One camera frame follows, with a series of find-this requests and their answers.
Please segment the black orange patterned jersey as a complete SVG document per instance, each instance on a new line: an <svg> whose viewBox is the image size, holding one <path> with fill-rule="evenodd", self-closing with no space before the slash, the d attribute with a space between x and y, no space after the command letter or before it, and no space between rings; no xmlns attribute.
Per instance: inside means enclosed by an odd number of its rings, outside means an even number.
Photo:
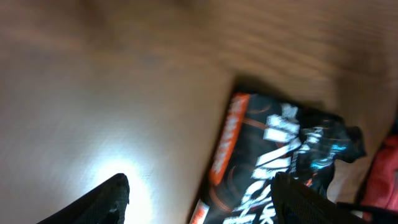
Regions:
<svg viewBox="0 0 398 224"><path fill-rule="evenodd" d="M365 153L361 130L337 115L238 91L190 221L275 224L276 174L284 172L326 196L335 161L352 163Z"/></svg>

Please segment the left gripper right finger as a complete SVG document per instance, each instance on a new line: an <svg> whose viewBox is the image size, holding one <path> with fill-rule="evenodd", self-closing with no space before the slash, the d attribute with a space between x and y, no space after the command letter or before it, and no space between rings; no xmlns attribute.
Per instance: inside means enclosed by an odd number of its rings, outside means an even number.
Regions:
<svg viewBox="0 0 398 224"><path fill-rule="evenodd" d="M273 178L271 196L279 224L367 223L283 172Z"/></svg>

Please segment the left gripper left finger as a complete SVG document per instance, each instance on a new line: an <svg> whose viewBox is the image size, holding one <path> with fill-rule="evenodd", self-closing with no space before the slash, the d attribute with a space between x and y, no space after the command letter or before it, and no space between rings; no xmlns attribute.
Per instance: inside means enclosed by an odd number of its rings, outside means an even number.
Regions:
<svg viewBox="0 0 398 224"><path fill-rule="evenodd" d="M118 173L38 224L124 224L129 193L127 176Z"/></svg>

